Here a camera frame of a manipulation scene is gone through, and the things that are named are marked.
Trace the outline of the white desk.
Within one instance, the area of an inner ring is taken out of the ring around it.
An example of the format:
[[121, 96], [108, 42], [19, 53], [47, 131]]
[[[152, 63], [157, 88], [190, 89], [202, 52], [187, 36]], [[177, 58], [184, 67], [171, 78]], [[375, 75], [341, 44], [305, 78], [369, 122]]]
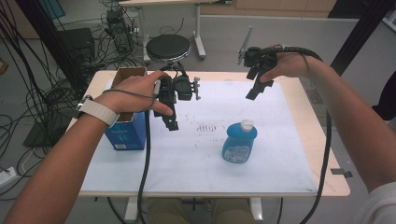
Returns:
[[144, 16], [144, 6], [156, 6], [156, 5], [180, 5], [180, 4], [190, 4], [195, 6], [194, 18], [195, 25], [192, 32], [193, 39], [195, 41], [195, 46], [198, 50], [198, 56], [204, 59], [206, 56], [205, 47], [201, 38], [201, 4], [210, 4], [216, 2], [217, 0], [124, 0], [120, 1], [119, 5], [121, 7], [133, 7], [137, 10], [137, 15], [139, 19], [139, 31], [142, 35], [142, 45], [143, 45], [143, 59], [146, 63], [150, 61], [150, 57], [146, 50], [147, 43], [149, 42], [149, 35], [147, 34], [145, 27], [145, 16]]

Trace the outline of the black floor plate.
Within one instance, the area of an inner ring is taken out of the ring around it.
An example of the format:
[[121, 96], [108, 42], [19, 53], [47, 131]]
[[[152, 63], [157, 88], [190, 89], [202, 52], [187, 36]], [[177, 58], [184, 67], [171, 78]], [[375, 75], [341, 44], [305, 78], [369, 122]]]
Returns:
[[53, 147], [64, 135], [70, 121], [69, 118], [36, 121], [22, 144], [25, 147]]

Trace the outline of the black round stool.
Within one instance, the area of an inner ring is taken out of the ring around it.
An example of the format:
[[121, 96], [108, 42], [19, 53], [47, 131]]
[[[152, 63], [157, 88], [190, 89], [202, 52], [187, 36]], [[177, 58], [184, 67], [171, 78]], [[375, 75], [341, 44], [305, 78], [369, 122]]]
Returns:
[[150, 39], [146, 51], [151, 60], [165, 63], [163, 71], [173, 70], [190, 54], [191, 43], [181, 35], [159, 35]]

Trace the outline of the person's leg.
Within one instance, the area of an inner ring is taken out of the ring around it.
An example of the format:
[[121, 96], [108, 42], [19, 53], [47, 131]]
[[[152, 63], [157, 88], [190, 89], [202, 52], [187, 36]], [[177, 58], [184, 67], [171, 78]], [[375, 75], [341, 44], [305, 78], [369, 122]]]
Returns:
[[211, 206], [212, 224], [256, 224], [248, 199], [214, 199]]
[[180, 198], [149, 198], [148, 224], [190, 224]]

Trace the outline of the wooden cabinet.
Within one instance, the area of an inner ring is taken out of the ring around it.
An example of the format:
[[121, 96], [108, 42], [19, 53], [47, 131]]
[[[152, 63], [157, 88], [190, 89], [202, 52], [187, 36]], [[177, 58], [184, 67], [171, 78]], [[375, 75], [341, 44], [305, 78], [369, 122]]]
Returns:
[[327, 18], [337, 0], [227, 0], [202, 4], [203, 15]]

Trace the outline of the white table leg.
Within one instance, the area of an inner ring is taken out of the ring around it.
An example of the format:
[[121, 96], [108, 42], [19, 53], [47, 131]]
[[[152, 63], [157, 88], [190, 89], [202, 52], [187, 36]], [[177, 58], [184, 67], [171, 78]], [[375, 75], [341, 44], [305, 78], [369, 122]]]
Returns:
[[138, 220], [138, 201], [136, 197], [128, 199], [124, 220], [128, 223], [135, 223]]
[[262, 200], [258, 197], [249, 199], [250, 211], [257, 222], [263, 222]]

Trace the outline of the blue bottle with white cap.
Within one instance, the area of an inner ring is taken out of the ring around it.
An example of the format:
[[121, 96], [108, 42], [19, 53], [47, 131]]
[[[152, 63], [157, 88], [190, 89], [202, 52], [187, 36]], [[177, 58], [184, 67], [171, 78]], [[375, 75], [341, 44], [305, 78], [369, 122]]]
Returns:
[[232, 163], [244, 163], [248, 160], [258, 135], [254, 121], [244, 119], [227, 128], [227, 138], [222, 148], [222, 158]]

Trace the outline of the blue cardboard box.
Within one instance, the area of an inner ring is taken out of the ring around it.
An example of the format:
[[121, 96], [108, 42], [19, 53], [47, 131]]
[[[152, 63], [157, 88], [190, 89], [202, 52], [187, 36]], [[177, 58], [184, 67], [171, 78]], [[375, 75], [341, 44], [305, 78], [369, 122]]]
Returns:
[[[145, 67], [122, 67], [112, 81], [106, 84], [106, 90], [120, 84], [128, 77], [142, 77], [147, 73]], [[117, 122], [105, 131], [110, 144], [116, 150], [143, 150], [146, 144], [145, 113], [123, 113]]]

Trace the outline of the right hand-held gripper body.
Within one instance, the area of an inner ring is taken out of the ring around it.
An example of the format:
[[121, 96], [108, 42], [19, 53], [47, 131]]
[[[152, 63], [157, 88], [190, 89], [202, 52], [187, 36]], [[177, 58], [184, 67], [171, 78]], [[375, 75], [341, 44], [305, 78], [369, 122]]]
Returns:
[[238, 51], [238, 61], [240, 64], [244, 62], [244, 66], [249, 69], [252, 66], [258, 66], [260, 68], [259, 73], [264, 73], [265, 69], [271, 70], [277, 65], [277, 58], [273, 52], [264, 52], [259, 47], [249, 47], [248, 42], [251, 38], [253, 27], [248, 27], [247, 36]]

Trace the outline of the person's left hand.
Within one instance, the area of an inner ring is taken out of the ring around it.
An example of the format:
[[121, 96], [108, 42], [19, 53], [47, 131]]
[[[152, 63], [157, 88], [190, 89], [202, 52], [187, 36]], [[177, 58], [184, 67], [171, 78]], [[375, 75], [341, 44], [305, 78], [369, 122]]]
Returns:
[[153, 110], [166, 116], [173, 110], [159, 102], [154, 94], [155, 82], [168, 77], [163, 71], [155, 71], [143, 77], [128, 77], [111, 90], [104, 91], [94, 99], [116, 113]]

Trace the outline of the black metal post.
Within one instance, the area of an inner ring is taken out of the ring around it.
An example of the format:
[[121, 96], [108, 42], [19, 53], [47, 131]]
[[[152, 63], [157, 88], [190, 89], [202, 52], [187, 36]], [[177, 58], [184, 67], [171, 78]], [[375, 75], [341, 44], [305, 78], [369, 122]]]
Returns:
[[49, 53], [64, 72], [75, 92], [82, 93], [87, 88], [86, 79], [80, 73], [77, 63], [66, 49], [64, 42], [58, 35], [58, 31], [41, 6], [39, 0], [15, 0], [24, 16], [30, 22], [39, 38], [44, 42]]

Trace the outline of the person's left leg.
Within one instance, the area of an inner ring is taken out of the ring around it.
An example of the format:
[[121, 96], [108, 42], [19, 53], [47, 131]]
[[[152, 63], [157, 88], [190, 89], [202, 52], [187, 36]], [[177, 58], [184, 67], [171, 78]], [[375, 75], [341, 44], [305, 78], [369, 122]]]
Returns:
[[180, 198], [149, 198], [148, 224], [190, 224]]

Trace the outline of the person's right leg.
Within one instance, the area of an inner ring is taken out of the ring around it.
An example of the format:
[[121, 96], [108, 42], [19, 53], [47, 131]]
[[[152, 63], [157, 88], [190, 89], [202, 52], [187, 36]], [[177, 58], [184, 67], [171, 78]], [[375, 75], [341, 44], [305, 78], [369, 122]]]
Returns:
[[214, 199], [211, 206], [212, 224], [256, 224], [248, 199]]

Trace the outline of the grey tape piece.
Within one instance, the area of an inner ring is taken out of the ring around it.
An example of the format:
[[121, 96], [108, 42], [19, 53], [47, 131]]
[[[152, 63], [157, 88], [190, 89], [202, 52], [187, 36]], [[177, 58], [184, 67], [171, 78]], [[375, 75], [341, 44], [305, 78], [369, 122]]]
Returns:
[[353, 177], [353, 174], [350, 171], [346, 171], [343, 168], [332, 168], [331, 172], [333, 175], [342, 175], [344, 178]]

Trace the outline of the person's right hand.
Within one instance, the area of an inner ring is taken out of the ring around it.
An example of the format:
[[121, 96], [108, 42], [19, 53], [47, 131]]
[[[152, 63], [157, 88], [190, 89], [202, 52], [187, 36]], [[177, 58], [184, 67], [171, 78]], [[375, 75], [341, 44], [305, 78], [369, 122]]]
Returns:
[[268, 82], [277, 77], [304, 77], [310, 78], [312, 74], [311, 63], [316, 59], [301, 53], [279, 53], [277, 65], [264, 73], [260, 82]]

